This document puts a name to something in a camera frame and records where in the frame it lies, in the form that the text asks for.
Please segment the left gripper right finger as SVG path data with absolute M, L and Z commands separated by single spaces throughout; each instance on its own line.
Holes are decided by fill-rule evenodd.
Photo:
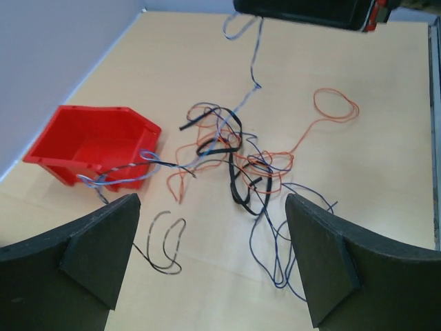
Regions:
M 285 212 L 314 328 L 439 330 L 440 253 L 342 219 L 299 194 Z

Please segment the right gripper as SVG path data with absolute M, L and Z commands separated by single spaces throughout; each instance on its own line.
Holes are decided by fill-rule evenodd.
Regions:
M 235 11 L 257 17 L 315 26 L 371 32 L 386 23 L 398 1 L 372 0 L 234 0 Z

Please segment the red bin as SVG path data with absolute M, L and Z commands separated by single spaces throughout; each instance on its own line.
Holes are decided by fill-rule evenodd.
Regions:
M 161 127 L 129 107 L 59 106 L 23 157 L 73 186 L 105 174 L 108 190 L 139 190 L 150 170 L 140 153 L 155 152 Z

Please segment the aluminium rail frame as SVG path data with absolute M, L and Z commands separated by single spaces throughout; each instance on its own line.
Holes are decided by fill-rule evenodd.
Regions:
M 440 251 L 440 17 L 428 27 L 428 42 L 434 242 Z

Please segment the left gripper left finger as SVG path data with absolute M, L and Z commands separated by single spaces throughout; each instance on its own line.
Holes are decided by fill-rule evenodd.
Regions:
M 1 248 L 2 330 L 104 330 L 139 224 L 127 194 L 84 217 Z

